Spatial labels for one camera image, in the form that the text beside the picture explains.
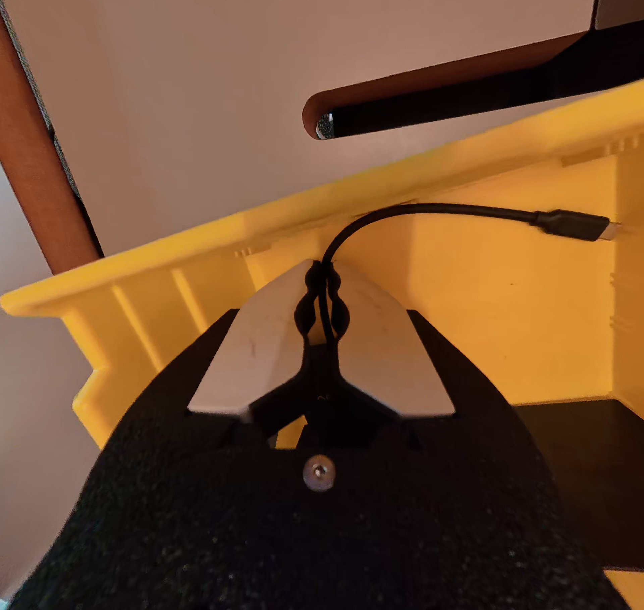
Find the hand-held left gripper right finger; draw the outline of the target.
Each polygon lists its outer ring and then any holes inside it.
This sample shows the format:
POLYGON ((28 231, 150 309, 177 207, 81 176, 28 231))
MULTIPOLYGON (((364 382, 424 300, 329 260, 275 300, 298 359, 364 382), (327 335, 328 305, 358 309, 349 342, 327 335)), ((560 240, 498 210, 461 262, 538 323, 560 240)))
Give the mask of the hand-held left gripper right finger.
POLYGON ((402 418, 455 413, 407 310, 386 289, 337 261, 328 304, 344 381, 402 418))

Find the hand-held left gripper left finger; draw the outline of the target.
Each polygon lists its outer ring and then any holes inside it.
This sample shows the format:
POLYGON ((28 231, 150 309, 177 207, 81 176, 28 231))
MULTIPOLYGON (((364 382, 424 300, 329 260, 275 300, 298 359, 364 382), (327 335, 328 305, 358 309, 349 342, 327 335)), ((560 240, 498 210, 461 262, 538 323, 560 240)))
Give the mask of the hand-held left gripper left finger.
POLYGON ((323 342, 318 293, 309 293, 305 260, 257 290, 242 305, 192 399, 191 413, 247 417, 250 405, 294 378, 305 344, 323 342))

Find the yellow plastic bin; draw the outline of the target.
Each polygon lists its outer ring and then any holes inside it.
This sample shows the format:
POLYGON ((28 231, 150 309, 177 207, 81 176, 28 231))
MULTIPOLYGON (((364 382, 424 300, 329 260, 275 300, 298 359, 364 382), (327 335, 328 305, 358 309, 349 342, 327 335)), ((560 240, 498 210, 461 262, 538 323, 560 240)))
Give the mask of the yellow plastic bin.
POLYGON ((65 324, 101 448, 9 609, 628 609, 642 584, 642 82, 1 304, 65 324), (188 410, 242 305, 305 260, 321 345, 343 262, 407 310, 453 415, 324 448, 271 416, 279 387, 188 410))

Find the black bar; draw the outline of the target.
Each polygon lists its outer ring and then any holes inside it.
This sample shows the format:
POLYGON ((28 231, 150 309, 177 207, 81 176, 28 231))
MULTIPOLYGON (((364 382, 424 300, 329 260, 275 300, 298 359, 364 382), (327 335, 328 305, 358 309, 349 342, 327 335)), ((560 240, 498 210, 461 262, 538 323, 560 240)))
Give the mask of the black bar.
POLYGON ((643 21, 429 67, 424 88, 325 101, 319 140, 567 99, 643 79, 643 21))

